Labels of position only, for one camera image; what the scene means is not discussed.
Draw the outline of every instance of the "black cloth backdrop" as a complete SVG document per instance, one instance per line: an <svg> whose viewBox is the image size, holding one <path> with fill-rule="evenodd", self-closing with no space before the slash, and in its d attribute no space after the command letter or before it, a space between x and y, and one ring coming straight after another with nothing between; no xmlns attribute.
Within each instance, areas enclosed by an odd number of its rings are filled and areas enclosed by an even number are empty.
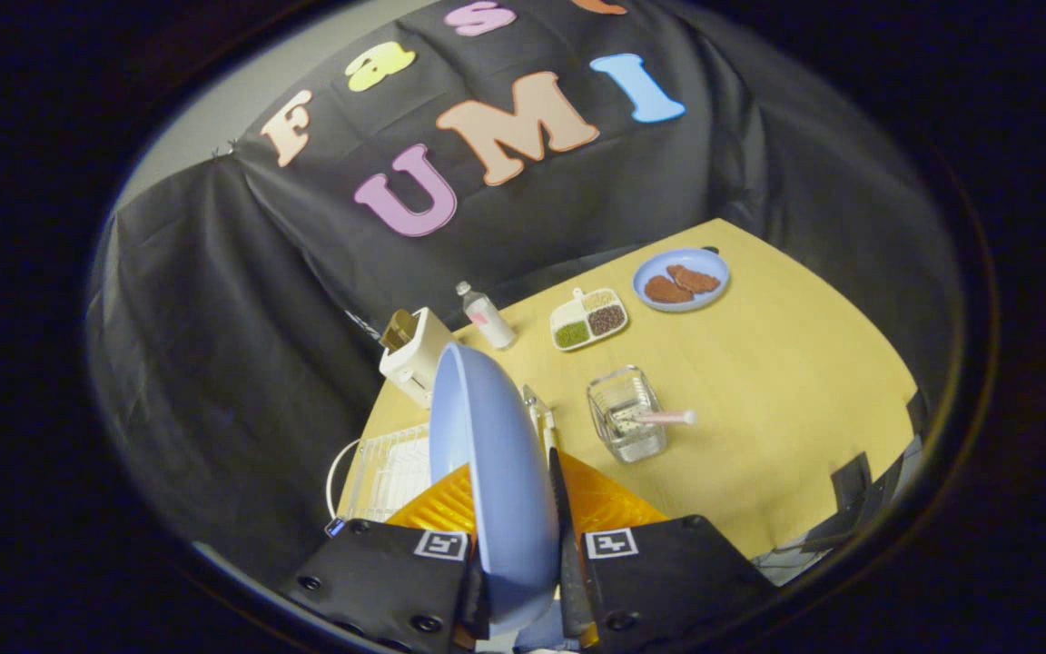
<svg viewBox="0 0 1046 654"><path fill-rule="evenodd" d="M266 585L319 545L324 477L361 434L391 312L464 321L461 278L500 307L722 217L825 278L884 332L937 404L961 302L947 229L896 145L792 59L684 3L626 0L599 16L566 0L501 3L518 18L477 38L444 23L467 3L400 18L317 65L235 152L163 179L109 218L87 310L103 410L134 481L183 537ZM365 92L345 67L397 41L410 67ZM686 107L639 123L592 59L634 52ZM438 115L462 99L511 111L511 83L552 71L596 140L499 186ZM309 143L288 166L260 130L308 88ZM390 168L410 145L457 195L447 226L395 234L355 203L385 174L412 210L425 191Z"/></svg>

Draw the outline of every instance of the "blue bowl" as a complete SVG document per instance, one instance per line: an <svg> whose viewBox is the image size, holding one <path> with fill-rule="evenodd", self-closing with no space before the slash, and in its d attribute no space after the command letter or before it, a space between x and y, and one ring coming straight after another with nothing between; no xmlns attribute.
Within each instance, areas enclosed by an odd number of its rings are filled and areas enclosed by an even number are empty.
<svg viewBox="0 0 1046 654"><path fill-rule="evenodd" d="M539 621L560 577L560 522L547 452L515 382L490 356L449 343L438 360L429 437L431 483L471 464L492 634Z"/></svg>
<svg viewBox="0 0 1046 654"><path fill-rule="evenodd" d="M643 287L647 286L649 280L656 277L657 274L663 274L663 276L672 278L672 274L668 274L669 265L683 265L689 270L695 270L695 272L709 274L709 276L719 278L721 286L718 286L718 289L709 293L698 293L693 295L691 300L686 302L657 302L643 293ZM661 252L659 255L643 262L640 268L636 269L636 274L632 276L632 290L636 291L636 296L640 298L640 301L657 311L672 313L692 311L709 306L709 303L721 297L728 287L729 265L726 264L726 261L719 253L699 248L684 248Z"/></svg>

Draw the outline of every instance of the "white bottle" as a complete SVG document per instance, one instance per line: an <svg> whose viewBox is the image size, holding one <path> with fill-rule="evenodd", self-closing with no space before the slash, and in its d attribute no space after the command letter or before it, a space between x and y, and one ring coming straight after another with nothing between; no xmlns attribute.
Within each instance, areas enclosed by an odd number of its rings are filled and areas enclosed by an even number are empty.
<svg viewBox="0 0 1046 654"><path fill-rule="evenodd" d="M499 315L499 310L495 309L491 299L478 291L473 293L471 286L465 281L457 283L454 290L462 298L462 312L471 319L471 322L477 324L478 331L482 332L482 335L491 341L491 347L499 351L510 347L511 343L515 342L515 331L511 330L510 324L506 323L506 320L503 320L503 316Z"/></svg>

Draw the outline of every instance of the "blue letter i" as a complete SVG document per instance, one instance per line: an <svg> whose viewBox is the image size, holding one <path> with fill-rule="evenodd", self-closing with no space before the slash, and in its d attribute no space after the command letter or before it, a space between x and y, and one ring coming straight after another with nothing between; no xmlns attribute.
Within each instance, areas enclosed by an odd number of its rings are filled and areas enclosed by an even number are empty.
<svg viewBox="0 0 1046 654"><path fill-rule="evenodd" d="M643 59L630 52L594 59L592 70L611 75L636 105L632 117L639 122L660 122L685 115L685 105L664 95L657 82L643 69Z"/></svg>

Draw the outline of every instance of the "wooden table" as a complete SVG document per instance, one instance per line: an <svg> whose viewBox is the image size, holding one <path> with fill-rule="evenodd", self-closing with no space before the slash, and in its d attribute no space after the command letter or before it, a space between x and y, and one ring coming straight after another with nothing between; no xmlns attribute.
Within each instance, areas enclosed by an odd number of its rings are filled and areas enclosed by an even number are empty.
<svg viewBox="0 0 1046 654"><path fill-rule="evenodd" d="M690 313L661 313L632 291L632 274L656 253L715 245L729 264L726 293ZM547 316L610 287L629 324L570 353L552 346ZM909 369L874 324L834 287L772 245L712 220L502 310L519 339L495 352L474 326L456 332L490 354L551 407L558 444L668 516L700 513L744 556L763 555L837 510L829 474L866 452L876 476L912 441ZM668 447L621 465L598 442L589 382L636 364L665 410L696 409L697 426L669 426ZM362 438L427 423L393 385L369 414ZM345 483L348 501L354 469Z"/></svg>

